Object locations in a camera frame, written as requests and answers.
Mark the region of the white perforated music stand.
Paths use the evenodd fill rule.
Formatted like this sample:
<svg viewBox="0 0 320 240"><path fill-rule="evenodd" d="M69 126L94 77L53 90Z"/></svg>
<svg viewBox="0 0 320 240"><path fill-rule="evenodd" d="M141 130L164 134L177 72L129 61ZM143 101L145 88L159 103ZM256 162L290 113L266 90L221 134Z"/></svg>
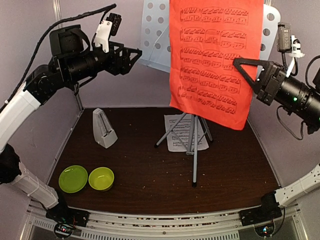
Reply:
<svg viewBox="0 0 320 240"><path fill-rule="evenodd" d="M142 48L142 58L139 63L150 68L163 72L170 72L171 66L171 47L169 37L169 25L165 24L169 20L169 1L167 0L146 0L143 3L143 12L141 20L141 38L140 46ZM281 19L280 12L274 7L263 5L263 29L260 49L260 60L268 60L270 57L273 44L276 40L276 30L278 22ZM186 113L165 132L165 134L155 144L157 148L173 128L184 118ZM197 167L198 167L198 118L200 116L192 115L191 130L187 155L193 156L192 186L197 186Z"/></svg>

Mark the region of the red sheet music page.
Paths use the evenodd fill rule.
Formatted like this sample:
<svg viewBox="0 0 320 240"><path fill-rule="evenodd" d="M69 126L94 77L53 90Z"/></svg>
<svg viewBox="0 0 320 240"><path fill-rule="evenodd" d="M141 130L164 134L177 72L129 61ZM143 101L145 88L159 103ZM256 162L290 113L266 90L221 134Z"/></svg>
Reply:
<svg viewBox="0 0 320 240"><path fill-rule="evenodd" d="M261 0L172 0L169 3L170 106L241 131L253 91L233 65L257 60Z"/></svg>

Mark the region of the grey metronome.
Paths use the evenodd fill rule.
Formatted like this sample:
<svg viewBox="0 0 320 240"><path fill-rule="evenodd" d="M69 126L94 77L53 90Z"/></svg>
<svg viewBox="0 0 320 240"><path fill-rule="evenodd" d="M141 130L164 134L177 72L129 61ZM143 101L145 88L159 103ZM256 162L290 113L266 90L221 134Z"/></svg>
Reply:
<svg viewBox="0 0 320 240"><path fill-rule="evenodd" d="M92 121L94 140L105 149L110 148L118 140L118 136L105 112L96 108L92 112Z"/></svg>

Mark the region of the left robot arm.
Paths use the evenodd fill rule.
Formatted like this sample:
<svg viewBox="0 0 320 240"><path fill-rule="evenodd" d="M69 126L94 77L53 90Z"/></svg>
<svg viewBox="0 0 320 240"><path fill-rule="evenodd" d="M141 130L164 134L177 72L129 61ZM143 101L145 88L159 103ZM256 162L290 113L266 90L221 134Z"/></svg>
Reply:
<svg viewBox="0 0 320 240"><path fill-rule="evenodd" d="M113 42L117 28L99 26L91 43L80 25L53 30L49 35L52 58L38 66L18 88L0 114L0 181L12 184L38 200L53 218L69 221L73 212L63 195L32 174L21 162L10 138L23 122L62 88L79 88L99 72L126 75L142 56L140 49Z"/></svg>

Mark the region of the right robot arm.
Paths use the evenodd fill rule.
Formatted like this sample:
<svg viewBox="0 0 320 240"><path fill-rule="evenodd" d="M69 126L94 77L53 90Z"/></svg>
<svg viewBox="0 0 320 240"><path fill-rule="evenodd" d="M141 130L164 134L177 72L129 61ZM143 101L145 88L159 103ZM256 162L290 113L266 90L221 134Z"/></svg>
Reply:
<svg viewBox="0 0 320 240"><path fill-rule="evenodd" d="M289 66L277 62L250 58L235 58L233 66L266 105L276 101L279 108L288 115L295 114L301 119L300 127L306 127L309 135L320 129L320 76L314 78L314 87L301 82L291 73ZM265 194L261 206L242 210L244 220L249 217L266 221L279 218L282 211L293 201L320 187L320 166L294 183Z"/></svg>

